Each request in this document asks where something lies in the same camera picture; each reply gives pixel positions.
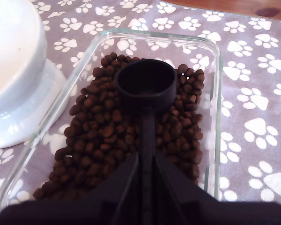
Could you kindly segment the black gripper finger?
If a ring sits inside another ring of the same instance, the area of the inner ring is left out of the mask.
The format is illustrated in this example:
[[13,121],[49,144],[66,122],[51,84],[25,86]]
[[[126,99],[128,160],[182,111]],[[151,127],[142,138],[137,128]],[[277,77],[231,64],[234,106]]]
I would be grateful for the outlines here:
[[86,194],[82,203],[86,206],[117,206],[125,200],[131,185],[138,178],[138,171],[139,156],[134,153],[105,181]]
[[164,156],[156,156],[156,164],[164,175],[166,185],[179,204],[190,202],[208,203],[210,195],[187,178],[169,159]]

